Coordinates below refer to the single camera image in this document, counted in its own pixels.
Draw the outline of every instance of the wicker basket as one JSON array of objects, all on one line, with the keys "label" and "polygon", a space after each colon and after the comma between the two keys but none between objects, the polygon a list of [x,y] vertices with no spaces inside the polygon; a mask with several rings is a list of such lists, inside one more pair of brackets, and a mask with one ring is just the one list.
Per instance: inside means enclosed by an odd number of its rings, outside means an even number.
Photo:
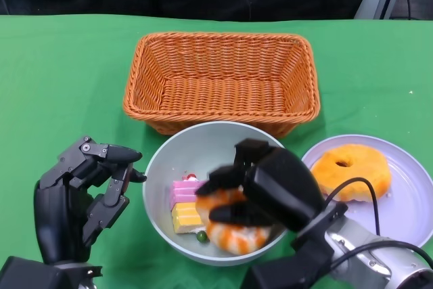
[{"label": "wicker basket", "polygon": [[319,113],[313,52],[298,35],[148,35],[137,45],[123,108],[164,135],[230,120],[284,137]]}]

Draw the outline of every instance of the green tablecloth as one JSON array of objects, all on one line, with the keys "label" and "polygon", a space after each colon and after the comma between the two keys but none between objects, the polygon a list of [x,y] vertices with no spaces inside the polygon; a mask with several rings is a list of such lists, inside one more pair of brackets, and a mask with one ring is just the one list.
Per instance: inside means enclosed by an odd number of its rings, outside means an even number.
[{"label": "green tablecloth", "polygon": [[[0,18],[0,263],[40,260],[33,224],[37,179],[81,135],[143,152],[145,170],[167,139],[122,111],[124,86],[140,37],[157,31],[288,32],[312,44],[322,111],[282,143],[302,155],[343,133],[384,138],[433,173],[431,22],[327,21],[230,23],[126,16]],[[104,266],[100,288],[237,288],[247,265],[214,268],[175,252],[146,217],[141,186],[93,247]],[[433,253],[433,243],[425,246]],[[265,259],[291,253],[283,240]],[[317,288],[344,287],[325,279]]]}]

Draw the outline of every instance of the toy shrimp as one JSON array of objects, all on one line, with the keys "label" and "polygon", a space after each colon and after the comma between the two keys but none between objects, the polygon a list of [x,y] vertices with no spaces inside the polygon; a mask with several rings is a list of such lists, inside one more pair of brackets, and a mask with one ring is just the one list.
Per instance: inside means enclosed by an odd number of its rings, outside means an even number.
[{"label": "toy shrimp", "polygon": [[239,190],[219,190],[215,193],[197,197],[196,210],[206,227],[209,240],[221,248],[236,255],[243,255],[262,248],[270,233],[270,227],[244,227],[215,223],[209,220],[209,212],[224,204],[246,200]]}]

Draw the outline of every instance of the toy donut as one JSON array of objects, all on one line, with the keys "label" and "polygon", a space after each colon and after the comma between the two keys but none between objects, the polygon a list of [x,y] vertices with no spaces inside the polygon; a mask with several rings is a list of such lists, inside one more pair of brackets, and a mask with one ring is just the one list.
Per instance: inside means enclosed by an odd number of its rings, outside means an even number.
[{"label": "toy donut", "polygon": [[[324,194],[331,194],[341,183],[353,177],[368,180],[378,198],[391,185],[391,172],[383,153],[364,145],[348,144],[326,152],[313,166],[312,173]],[[345,202],[372,200],[367,185],[361,182],[347,185],[335,199]]]},{"label": "toy donut", "polygon": [[209,240],[222,250],[243,255],[262,248],[270,233],[270,227],[243,227],[215,223],[209,220],[209,212],[217,206],[246,200],[239,190],[219,190],[210,196],[198,197],[196,210],[206,227]]}]

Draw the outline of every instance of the robotic hand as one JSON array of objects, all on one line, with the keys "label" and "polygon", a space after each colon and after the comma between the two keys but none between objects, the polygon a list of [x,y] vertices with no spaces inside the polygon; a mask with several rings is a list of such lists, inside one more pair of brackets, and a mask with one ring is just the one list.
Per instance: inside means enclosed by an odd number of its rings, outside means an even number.
[{"label": "robotic hand", "polygon": [[296,254],[253,266],[242,289],[310,288],[327,273],[357,289],[433,288],[433,261],[423,250],[372,234],[344,216],[343,202],[327,204],[308,168],[286,149],[244,140],[236,145],[234,164],[211,173],[196,194],[231,188],[242,189],[248,200],[213,209],[211,220],[281,223],[298,233]]},{"label": "robotic hand", "polygon": [[[129,204],[129,182],[143,183],[133,169],[135,150],[82,137],[59,156],[37,182],[35,226],[43,263],[10,257],[0,271],[0,289],[94,289],[101,267],[87,264],[91,246]],[[105,194],[87,193],[110,178]]]}]

